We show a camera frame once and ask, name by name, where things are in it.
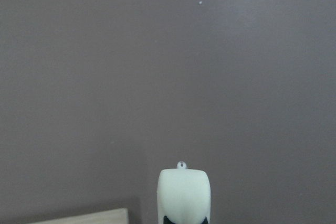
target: wooden surface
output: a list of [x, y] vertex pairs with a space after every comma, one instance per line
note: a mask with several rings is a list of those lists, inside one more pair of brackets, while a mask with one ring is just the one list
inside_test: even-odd
[[31, 224], [128, 224], [128, 211], [126, 208], [120, 208]]

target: wall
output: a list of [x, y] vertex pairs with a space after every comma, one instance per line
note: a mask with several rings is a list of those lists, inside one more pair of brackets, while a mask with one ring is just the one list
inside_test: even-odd
[[207, 171], [212, 223], [336, 222], [336, 0], [0, 0], [0, 222]]

